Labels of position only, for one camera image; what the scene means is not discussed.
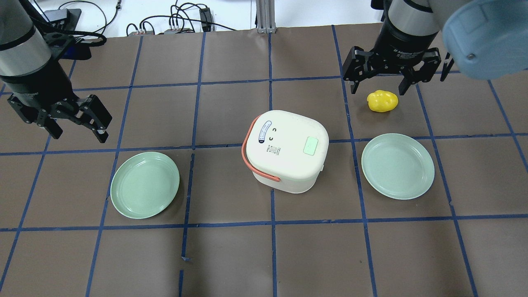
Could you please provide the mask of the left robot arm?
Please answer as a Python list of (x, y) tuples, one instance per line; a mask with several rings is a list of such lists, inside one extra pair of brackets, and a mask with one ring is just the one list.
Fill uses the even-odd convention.
[(70, 120), (107, 141), (113, 117), (98, 96), (77, 96), (60, 59), (87, 60), (91, 47), (107, 42), (100, 33), (69, 31), (46, 23), (27, 0), (1, 2), (1, 81), (11, 89), (8, 104), (23, 122), (58, 139), (57, 120)]

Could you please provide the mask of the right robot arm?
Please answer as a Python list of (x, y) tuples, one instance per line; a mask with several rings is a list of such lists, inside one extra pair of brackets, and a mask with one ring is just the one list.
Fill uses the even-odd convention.
[(427, 83), (439, 66), (441, 80), (453, 65), (469, 78), (492, 80), (528, 65), (526, 0), (372, 0), (382, 11), (373, 48), (354, 46), (342, 79), (355, 93), (377, 75), (403, 75), (398, 92)]

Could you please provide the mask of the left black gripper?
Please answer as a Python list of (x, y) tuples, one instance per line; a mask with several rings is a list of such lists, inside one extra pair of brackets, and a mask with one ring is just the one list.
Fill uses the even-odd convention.
[(113, 117), (98, 96), (79, 99), (63, 70), (9, 76), (7, 85), (24, 105), (21, 111), (27, 120), (43, 127), (53, 139), (59, 139), (64, 132), (55, 119), (66, 119), (91, 130), (99, 143), (107, 141), (107, 128)]

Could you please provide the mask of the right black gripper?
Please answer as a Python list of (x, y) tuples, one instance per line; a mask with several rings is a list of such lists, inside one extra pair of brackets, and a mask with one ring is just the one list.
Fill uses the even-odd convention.
[[(356, 94), (359, 84), (378, 75), (401, 73), (398, 94), (404, 95), (411, 85), (429, 82), (441, 64), (437, 47), (429, 49), (437, 32), (415, 36), (397, 29), (391, 21), (384, 21), (381, 32), (371, 51), (354, 46), (342, 65), (343, 80), (349, 82), (351, 94)], [(418, 63), (424, 64), (415, 70)]]

